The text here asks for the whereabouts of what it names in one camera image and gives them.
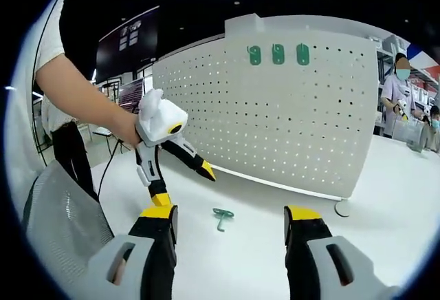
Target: woman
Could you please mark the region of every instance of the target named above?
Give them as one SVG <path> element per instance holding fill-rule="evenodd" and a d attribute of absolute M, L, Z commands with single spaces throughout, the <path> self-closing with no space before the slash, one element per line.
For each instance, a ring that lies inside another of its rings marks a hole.
<path fill-rule="evenodd" d="M 398 102 L 406 103 L 406 110 L 403 111 L 408 115 L 408 111 L 416 118 L 421 118 L 421 111 L 415 108 L 413 91 L 408 83 L 411 66 L 410 62 L 404 54 L 398 53 L 394 62 L 394 74 L 391 74 L 382 89 L 381 100 L 386 108 L 384 137 L 391 138 L 396 120 L 402 119 L 402 109 Z"/>
<path fill-rule="evenodd" d="M 46 134 L 52 139 L 55 159 L 85 192 L 98 201 L 83 137 L 75 118 L 57 109 L 44 95 L 41 120 Z"/>
<path fill-rule="evenodd" d="M 440 153 L 440 109 L 432 106 L 430 117 L 423 119 L 425 125 L 421 130 L 420 145 L 422 149 Z"/>

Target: round base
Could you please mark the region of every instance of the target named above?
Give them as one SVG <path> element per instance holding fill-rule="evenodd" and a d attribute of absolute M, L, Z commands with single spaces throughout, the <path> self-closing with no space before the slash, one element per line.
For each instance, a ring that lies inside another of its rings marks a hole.
<path fill-rule="evenodd" d="M 348 200 L 341 200 L 335 204 L 335 212 L 340 217 L 350 216 L 350 205 Z"/>

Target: hand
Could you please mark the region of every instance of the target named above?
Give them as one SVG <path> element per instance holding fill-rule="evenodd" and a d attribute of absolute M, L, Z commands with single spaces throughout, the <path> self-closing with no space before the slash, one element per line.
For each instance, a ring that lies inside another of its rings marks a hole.
<path fill-rule="evenodd" d="M 132 147 L 136 147 L 140 142 L 140 138 L 135 128 L 137 119 L 137 114 L 120 109 L 120 111 L 114 116 L 113 126 L 110 130 L 117 138 L 130 144 Z"/>
<path fill-rule="evenodd" d="M 394 111 L 395 114 L 397 114 L 399 116 L 401 110 L 402 109 L 400 108 L 399 104 L 394 105 L 393 111 Z"/>
<path fill-rule="evenodd" d="M 424 117 L 424 113 L 422 111 L 420 111 L 419 109 L 414 109 L 412 111 L 412 114 L 414 117 L 416 117 L 419 120 L 423 119 L 423 117 Z"/>
<path fill-rule="evenodd" d="M 122 259 L 122 261 L 119 263 L 118 268 L 116 269 L 115 275 L 113 276 L 112 283 L 115 285 L 120 285 L 122 281 L 122 276 L 125 271 L 125 266 L 127 265 L 127 261 L 125 259 Z"/>

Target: white t-shirt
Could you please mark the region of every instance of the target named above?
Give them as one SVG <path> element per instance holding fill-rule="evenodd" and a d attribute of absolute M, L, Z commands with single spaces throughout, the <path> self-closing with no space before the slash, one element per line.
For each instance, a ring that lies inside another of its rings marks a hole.
<path fill-rule="evenodd" d="M 49 98 L 44 95 L 43 101 L 41 102 L 41 123 L 43 124 L 44 131 L 50 138 L 52 138 L 51 132 L 60 129 L 61 126 L 75 120 L 76 119 L 73 116 L 64 113 L 52 104 Z"/>
<path fill-rule="evenodd" d="M 64 53 L 59 28 L 63 4 L 64 0 L 52 0 L 38 21 L 27 32 L 8 94 L 3 145 L 12 201 L 20 218 L 23 217 L 23 209 L 30 189 L 44 169 L 32 133 L 34 62 L 36 60 L 36 72 L 47 62 Z"/>

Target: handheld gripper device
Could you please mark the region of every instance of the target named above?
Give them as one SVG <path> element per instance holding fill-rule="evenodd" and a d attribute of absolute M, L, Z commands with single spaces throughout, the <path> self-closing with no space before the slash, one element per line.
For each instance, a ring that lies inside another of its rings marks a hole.
<path fill-rule="evenodd" d="M 399 105 L 399 114 L 402 119 L 408 121 L 408 116 L 406 115 L 406 101 L 403 99 L 399 99 L 397 101 L 397 105 Z"/>
<path fill-rule="evenodd" d="M 137 174 L 148 187 L 156 206 L 171 205 L 165 181 L 160 172 L 159 145 L 187 167 L 201 176 L 215 181 L 212 168 L 197 154 L 195 148 L 182 135 L 188 122 L 188 114 L 167 99 L 161 89 L 151 89 L 139 103 L 136 131 L 141 142 L 136 147 Z"/>

